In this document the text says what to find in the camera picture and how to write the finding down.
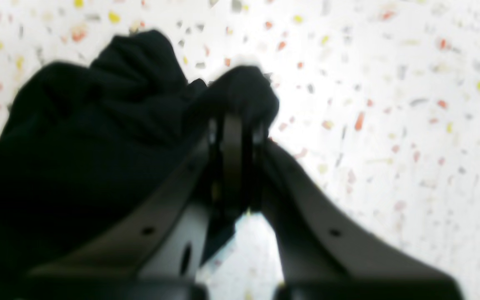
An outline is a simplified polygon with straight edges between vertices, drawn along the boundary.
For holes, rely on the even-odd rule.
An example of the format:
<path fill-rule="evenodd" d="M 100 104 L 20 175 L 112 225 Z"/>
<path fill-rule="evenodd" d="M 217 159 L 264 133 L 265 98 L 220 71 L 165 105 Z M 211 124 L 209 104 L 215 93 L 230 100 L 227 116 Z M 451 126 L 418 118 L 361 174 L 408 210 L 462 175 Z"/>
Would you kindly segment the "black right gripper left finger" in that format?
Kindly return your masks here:
<path fill-rule="evenodd" d="M 217 124 L 137 209 L 28 273 L 25 300 L 207 300 L 195 281 L 212 218 Z"/>

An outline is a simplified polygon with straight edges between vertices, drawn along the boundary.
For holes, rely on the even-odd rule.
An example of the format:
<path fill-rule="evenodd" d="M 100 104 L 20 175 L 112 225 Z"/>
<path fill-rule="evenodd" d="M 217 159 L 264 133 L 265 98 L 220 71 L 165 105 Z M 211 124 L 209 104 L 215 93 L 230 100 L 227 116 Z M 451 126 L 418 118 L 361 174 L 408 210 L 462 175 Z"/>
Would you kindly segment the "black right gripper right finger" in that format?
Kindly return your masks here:
<path fill-rule="evenodd" d="M 450 275 L 351 220 L 297 160 L 238 116 L 223 122 L 223 212 L 259 211 L 275 232 L 285 283 L 275 300 L 461 300 Z"/>

